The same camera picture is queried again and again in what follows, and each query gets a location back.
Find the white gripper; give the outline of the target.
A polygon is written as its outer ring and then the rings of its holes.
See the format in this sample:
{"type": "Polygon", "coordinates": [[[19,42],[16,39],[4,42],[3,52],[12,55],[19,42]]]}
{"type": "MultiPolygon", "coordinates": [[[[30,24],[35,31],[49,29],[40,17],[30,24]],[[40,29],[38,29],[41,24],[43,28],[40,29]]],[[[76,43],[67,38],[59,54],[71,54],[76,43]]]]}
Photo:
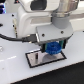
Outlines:
{"type": "Polygon", "coordinates": [[[40,45],[40,51],[42,53],[46,52],[47,43],[54,41],[59,41],[61,50],[65,49],[64,39],[69,38],[72,34],[73,28],[71,24],[68,24],[68,27],[65,29],[59,29],[53,24],[38,26],[36,28],[37,43],[40,45]]]}

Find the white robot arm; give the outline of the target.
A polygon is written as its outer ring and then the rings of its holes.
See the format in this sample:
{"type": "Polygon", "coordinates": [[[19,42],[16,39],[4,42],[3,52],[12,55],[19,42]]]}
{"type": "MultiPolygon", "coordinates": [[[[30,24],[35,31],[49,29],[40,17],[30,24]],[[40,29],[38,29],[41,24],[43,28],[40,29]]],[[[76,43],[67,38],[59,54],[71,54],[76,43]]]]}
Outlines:
{"type": "Polygon", "coordinates": [[[70,15],[79,0],[19,0],[17,37],[41,47],[68,39],[73,34],[70,15]]]}

